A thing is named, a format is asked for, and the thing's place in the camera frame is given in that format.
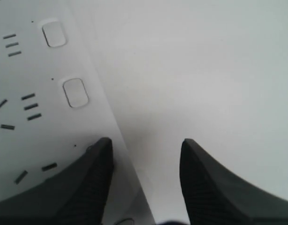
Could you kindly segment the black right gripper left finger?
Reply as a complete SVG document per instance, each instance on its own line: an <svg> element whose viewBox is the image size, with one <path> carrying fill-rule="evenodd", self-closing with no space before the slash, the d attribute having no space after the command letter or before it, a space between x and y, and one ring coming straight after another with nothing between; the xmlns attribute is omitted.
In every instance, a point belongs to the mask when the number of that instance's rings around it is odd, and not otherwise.
<svg viewBox="0 0 288 225"><path fill-rule="evenodd" d="M113 172L112 140L104 137L59 174L0 202L0 225L99 225Z"/></svg>

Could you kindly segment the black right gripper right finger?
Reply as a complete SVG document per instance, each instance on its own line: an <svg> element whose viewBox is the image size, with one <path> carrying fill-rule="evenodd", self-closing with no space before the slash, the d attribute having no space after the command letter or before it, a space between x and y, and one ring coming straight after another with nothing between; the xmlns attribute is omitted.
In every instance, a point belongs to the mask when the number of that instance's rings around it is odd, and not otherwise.
<svg viewBox="0 0 288 225"><path fill-rule="evenodd" d="M240 178L185 139L180 184L192 225L288 225L288 201Z"/></svg>

